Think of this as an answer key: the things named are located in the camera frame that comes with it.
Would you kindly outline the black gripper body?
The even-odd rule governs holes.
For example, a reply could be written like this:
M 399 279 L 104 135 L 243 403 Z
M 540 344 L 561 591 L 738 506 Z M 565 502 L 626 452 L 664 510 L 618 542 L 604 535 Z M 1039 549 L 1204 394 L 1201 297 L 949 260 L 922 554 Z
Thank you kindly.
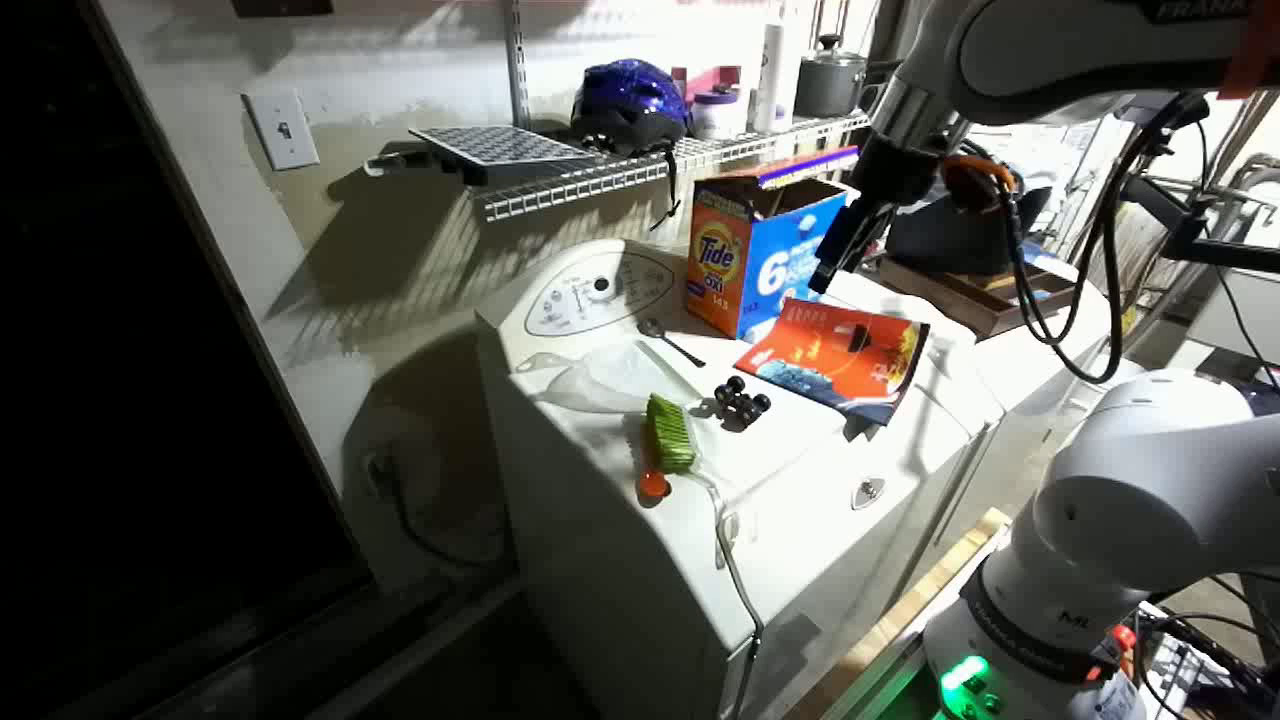
M 940 169 L 935 152 L 913 152 L 893 141 L 867 135 L 854 169 L 853 169 L 853 190 L 854 202 L 867 206 L 867 213 L 899 213 L 902 206 L 916 206 L 931 178 Z

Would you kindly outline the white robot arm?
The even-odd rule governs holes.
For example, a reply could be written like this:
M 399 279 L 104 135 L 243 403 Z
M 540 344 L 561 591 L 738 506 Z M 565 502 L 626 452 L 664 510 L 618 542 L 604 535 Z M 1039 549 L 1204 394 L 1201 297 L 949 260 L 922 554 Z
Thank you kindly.
M 1259 93 L 1280 80 L 1274 30 L 1280 0 L 931 0 L 870 114 L 854 202 L 818 240 L 815 274 L 853 270 L 870 233 L 922 197 L 960 127 L 1115 93 Z M 1211 417 L 1179 390 L 1119 386 L 931 642 L 974 642 L 1021 674 L 1073 680 L 1144 599 L 1274 559 L 1274 473 L 1268 417 Z

